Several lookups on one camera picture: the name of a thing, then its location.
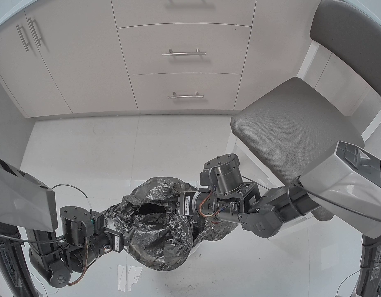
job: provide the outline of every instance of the metal handle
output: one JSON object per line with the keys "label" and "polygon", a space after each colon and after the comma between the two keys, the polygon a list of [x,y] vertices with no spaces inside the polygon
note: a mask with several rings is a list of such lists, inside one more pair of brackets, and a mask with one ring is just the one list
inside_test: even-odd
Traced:
{"label": "metal handle", "polygon": [[25,51],[28,52],[28,51],[29,51],[28,46],[30,45],[30,42],[28,42],[28,43],[25,42],[23,33],[21,32],[21,29],[22,29],[22,28],[24,29],[24,26],[21,26],[21,27],[20,27],[18,24],[16,24],[16,28],[17,28],[17,31],[18,31],[18,33],[19,33],[20,39],[21,39],[21,41],[23,42]]}
{"label": "metal handle", "polygon": [[38,47],[41,47],[42,45],[41,45],[40,41],[41,41],[42,37],[38,37],[38,35],[36,34],[34,22],[35,22],[35,20],[31,20],[30,17],[28,18],[28,25],[30,26],[31,33],[33,34],[35,43],[38,45]]}
{"label": "metal handle", "polygon": [[174,53],[172,49],[169,49],[168,53],[162,53],[162,56],[189,56],[189,55],[207,55],[206,52],[201,52],[198,48],[196,52],[176,52]]}
{"label": "metal handle", "polygon": [[204,98],[204,95],[199,95],[198,92],[194,95],[177,95],[175,92],[173,92],[173,96],[167,96],[168,98]]}

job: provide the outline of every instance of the black plastic bag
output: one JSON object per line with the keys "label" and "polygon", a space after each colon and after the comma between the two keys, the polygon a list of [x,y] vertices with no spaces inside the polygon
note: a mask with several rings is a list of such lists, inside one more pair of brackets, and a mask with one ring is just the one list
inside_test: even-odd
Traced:
{"label": "black plastic bag", "polygon": [[185,191],[196,192],[197,188],[177,178],[150,178],[103,212],[105,224],[108,226],[112,219],[122,233],[135,227],[132,244],[124,249],[150,269],[174,270],[186,261],[195,245],[203,240],[221,240],[237,226],[226,221],[214,225],[201,216],[180,215],[178,197]]}

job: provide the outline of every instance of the white label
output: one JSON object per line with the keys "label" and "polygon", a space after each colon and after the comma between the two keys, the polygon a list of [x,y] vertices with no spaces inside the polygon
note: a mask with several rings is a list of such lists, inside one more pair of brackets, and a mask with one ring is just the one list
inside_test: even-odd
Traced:
{"label": "white label", "polygon": [[185,208],[184,208],[185,215],[189,214],[190,204],[191,204],[191,196],[185,196]]}
{"label": "white label", "polygon": [[119,237],[115,236],[115,251],[119,252]]}

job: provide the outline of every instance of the chair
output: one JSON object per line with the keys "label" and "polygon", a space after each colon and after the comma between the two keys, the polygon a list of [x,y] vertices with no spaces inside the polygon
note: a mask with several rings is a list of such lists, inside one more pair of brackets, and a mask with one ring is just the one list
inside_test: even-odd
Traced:
{"label": "chair", "polygon": [[[347,117],[303,81],[321,44],[381,96],[381,26],[348,3],[322,0],[313,18],[310,37],[312,43],[298,75],[230,121],[232,133],[226,153],[232,153],[238,146],[276,186],[288,185],[336,141],[364,147],[364,141],[381,122],[380,110],[360,134]],[[322,207],[312,213],[317,220],[333,217]],[[300,217],[299,221],[310,217]]]}

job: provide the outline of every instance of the silver bar handle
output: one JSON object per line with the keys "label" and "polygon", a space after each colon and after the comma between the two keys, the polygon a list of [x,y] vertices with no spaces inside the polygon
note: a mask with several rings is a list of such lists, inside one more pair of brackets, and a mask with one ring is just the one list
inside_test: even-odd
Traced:
{"label": "silver bar handle", "polygon": [[30,45],[30,41],[28,43],[26,43],[25,39],[24,39],[24,36],[23,36],[23,33],[21,32],[21,29],[24,29],[24,26],[20,27],[18,24],[16,24],[16,28],[17,28],[17,31],[19,33],[20,39],[23,42],[25,51],[28,52],[29,51],[28,46]]}
{"label": "silver bar handle", "polygon": [[38,45],[38,47],[41,47],[42,45],[41,45],[40,41],[41,41],[42,37],[38,37],[38,35],[36,34],[35,27],[34,27],[34,22],[35,22],[35,20],[31,20],[30,17],[28,18],[28,24],[30,26],[31,33],[33,34],[35,43]]}
{"label": "silver bar handle", "polygon": [[167,96],[168,98],[204,98],[204,95],[199,95],[198,92],[196,92],[194,95],[177,95],[175,92],[173,92],[173,96]]}
{"label": "silver bar handle", "polygon": [[206,52],[201,52],[198,48],[196,52],[173,52],[169,49],[168,53],[162,53],[162,56],[189,56],[189,55],[207,55]]}

